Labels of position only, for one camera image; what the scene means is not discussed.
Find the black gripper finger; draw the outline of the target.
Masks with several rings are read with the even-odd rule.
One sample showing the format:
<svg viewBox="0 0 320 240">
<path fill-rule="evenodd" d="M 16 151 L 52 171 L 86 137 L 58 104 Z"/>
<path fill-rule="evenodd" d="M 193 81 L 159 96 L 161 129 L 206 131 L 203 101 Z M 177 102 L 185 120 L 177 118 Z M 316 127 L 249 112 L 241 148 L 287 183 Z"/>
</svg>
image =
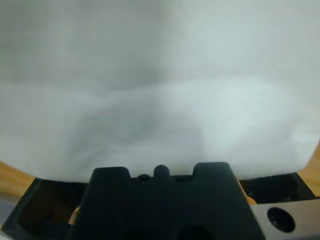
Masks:
<svg viewBox="0 0 320 240">
<path fill-rule="evenodd" d="M 36 178 L 2 226 L 11 240 L 65 240 L 86 183 Z"/>
<path fill-rule="evenodd" d="M 239 181 L 245 194 L 256 203 L 314 200 L 316 196 L 297 173 Z"/>
</svg>

